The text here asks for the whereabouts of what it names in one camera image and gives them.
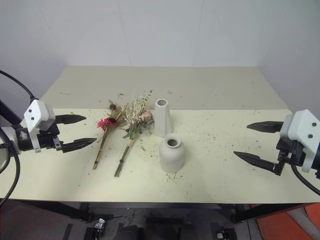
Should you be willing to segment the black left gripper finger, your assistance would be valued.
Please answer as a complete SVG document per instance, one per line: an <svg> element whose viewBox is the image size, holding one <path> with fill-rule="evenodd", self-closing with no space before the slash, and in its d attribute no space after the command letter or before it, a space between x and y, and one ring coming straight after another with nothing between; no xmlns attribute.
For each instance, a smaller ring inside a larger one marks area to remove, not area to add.
<svg viewBox="0 0 320 240"><path fill-rule="evenodd" d="M83 120L86 120L85 116L77 115L77 114L63 114L63 115L56 115L55 116L55 123L56 124L74 124Z"/></svg>
<svg viewBox="0 0 320 240"><path fill-rule="evenodd" d="M63 153L68 153L68 152L80 150L86 146L91 145L96 140L97 140L96 138L81 138L81 139L76 139L70 143L63 143L61 141L60 142L61 150Z"/></svg>

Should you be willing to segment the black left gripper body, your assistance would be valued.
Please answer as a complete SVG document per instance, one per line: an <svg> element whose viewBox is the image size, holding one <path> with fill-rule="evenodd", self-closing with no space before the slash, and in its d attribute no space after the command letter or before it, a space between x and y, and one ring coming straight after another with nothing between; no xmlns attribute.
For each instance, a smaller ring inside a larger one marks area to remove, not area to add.
<svg viewBox="0 0 320 240"><path fill-rule="evenodd" d="M39 146L41 149L56 149L57 151L62 150L62 143L59 140L59 128L54 122L48 130L40 130L37 135Z"/></svg>

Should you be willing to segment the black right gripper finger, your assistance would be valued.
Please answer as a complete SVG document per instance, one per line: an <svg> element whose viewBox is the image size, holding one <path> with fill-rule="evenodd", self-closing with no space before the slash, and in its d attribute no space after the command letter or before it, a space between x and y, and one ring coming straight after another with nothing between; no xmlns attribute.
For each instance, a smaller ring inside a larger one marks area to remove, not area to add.
<svg viewBox="0 0 320 240"><path fill-rule="evenodd" d="M233 153L252 166L274 173L276 164L273 162L263 160L259 156L247 152L234 151Z"/></svg>
<svg viewBox="0 0 320 240"><path fill-rule="evenodd" d="M251 130L255 130L263 133L276 133L280 132L284 122L283 121L262 121L255 122L247 125L246 127Z"/></svg>

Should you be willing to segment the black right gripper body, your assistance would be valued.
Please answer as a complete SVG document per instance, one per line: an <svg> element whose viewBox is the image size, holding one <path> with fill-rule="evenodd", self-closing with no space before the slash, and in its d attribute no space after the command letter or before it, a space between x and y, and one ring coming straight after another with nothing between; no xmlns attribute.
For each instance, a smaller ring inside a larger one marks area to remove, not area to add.
<svg viewBox="0 0 320 240"><path fill-rule="evenodd" d="M280 138L276 149L278 153L278 163L274 166L274 173L278 176L282 174L285 164L301 167L304 163L306 154L304 152L304 146L297 140L289 140L286 142Z"/></svg>

